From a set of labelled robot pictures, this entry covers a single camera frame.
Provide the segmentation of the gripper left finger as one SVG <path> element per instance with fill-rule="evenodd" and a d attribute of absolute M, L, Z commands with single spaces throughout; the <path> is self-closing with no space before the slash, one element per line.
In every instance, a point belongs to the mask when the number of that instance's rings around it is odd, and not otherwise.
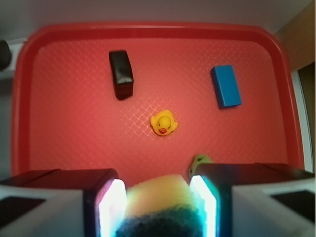
<path fill-rule="evenodd" d="M 33 170 L 0 183 L 3 237 L 112 237 L 125 183 L 114 169 Z"/>

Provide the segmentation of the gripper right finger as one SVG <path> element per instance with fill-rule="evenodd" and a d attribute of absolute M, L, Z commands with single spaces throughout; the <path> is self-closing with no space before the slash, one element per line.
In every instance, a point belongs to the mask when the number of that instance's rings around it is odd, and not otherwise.
<path fill-rule="evenodd" d="M 281 163 L 190 168 L 205 237 L 313 237 L 316 177 Z"/>

